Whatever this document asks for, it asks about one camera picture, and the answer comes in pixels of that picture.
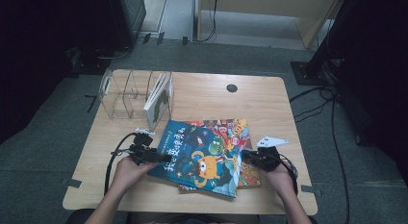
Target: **cartoon illustration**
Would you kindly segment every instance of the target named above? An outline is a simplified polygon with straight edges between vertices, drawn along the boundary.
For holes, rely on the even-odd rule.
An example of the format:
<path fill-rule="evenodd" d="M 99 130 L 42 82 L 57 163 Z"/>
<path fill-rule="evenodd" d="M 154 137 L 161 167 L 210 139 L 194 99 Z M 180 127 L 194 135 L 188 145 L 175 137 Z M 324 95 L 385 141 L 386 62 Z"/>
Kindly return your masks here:
<path fill-rule="evenodd" d="M 171 155 L 172 162 L 149 175 L 235 197 L 243 148 L 252 148 L 244 119 L 169 120 L 158 152 Z"/>
<path fill-rule="evenodd" d="M 194 183 L 198 187 L 204 187 L 207 184 L 207 179 L 219 179 L 217 175 L 217 162 L 219 157 L 217 156 L 204 156 L 201 151 L 195 151 L 192 153 L 191 158 L 193 159 L 195 155 L 200 156 L 198 160 L 199 176 L 204 180 L 199 183 L 195 180 Z"/>

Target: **small white card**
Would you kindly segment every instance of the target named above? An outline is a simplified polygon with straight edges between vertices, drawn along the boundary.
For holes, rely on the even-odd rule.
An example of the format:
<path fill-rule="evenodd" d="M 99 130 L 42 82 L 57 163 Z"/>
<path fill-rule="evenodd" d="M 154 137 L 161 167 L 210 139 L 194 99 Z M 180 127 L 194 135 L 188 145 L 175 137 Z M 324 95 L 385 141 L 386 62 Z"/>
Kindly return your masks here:
<path fill-rule="evenodd" d="M 260 141 L 258 141 L 258 143 L 256 143 L 256 146 L 257 147 L 272 147 L 272 146 L 287 144 L 287 143 L 289 142 L 285 139 L 265 136 Z"/>

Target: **book cover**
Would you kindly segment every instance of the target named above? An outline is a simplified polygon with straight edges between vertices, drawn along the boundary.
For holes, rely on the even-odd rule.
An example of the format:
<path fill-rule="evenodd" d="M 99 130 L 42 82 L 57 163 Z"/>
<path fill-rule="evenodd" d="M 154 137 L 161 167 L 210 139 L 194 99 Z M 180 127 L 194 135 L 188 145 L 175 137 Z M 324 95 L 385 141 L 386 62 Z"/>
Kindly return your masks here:
<path fill-rule="evenodd" d="M 172 161 L 162 163 L 149 175 L 187 187 L 236 197 L 241 171 L 241 150 L 250 147 L 246 120 L 169 120 L 158 153 Z"/>
<path fill-rule="evenodd" d="M 168 108 L 171 87 L 171 76 L 161 74 L 143 108 L 150 130 L 154 130 Z"/>
<path fill-rule="evenodd" d="M 255 166 L 241 163 L 240 178 L 238 180 L 238 188 L 255 187 L 261 184 L 259 171 Z M 190 192 L 197 190 L 196 187 L 188 187 L 182 184 L 178 186 L 180 192 Z"/>

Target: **cartoon character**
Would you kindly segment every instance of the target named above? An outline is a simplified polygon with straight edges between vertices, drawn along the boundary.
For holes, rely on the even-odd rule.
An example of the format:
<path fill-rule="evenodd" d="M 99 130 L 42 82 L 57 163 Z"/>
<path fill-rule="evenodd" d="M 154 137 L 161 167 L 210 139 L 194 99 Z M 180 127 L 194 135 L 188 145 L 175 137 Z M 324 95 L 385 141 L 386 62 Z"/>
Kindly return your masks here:
<path fill-rule="evenodd" d="M 212 155 L 219 155 L 224 152 L 224 140 L 221 136 L 216 136 L 208 146 L 208 151 Z"/>
<path fill-rule="evenodd" d="M 197 187 L 204 187 L 207 184 L 208 179 L 220 179 L 219 175 L 217 175 L 217 156 L 204 156 L 203 152 L 201 151 L 194 151 L 191 154 L 191 158 L 194 159 L 195 156 L 198 155 L 201 157 L 198 160 L 198 167 L 199 167 L 199 176 L 204 180 L 200 183 L 198 180 L 195 180 L 194 183 Z"/>

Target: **hand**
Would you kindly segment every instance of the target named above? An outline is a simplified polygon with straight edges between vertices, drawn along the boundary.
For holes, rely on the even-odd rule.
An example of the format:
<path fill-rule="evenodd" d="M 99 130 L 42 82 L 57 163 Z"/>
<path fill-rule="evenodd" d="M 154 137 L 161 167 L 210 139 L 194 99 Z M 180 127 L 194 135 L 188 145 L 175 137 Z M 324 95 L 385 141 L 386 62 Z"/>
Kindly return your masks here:
<path fill-rule="evenodd" d="M 285 207 L 288 223 L 311 223 L 294 192 L 293 181 L 288 169 L 283 164 L 279 164 L 273 171 L 266 172 L 261 169 L 260 171 L 267 176 L 270 185 L 277 191 L 278 196 L 281 198 Z"/>
<path fill-rule="evenodd" d="M 145 165 L 136 165 L 130 157 L 121 159 L 117 163 L 114 180 L 110 189 L 118 189 L 125 193 L 150 169 L 154 168 L 156 163 L 147 163 Z"/>
<path fill-rule="evenodd" d="M 260 171 L 267 176 L 270 185 L 278 192 L 278 194 L 288 190 L 291 190 L 294 193 L 292 178 L 288 169 L 283 164 L 279 164 L 270 172 L 266 172 L 262 169 Z"/>

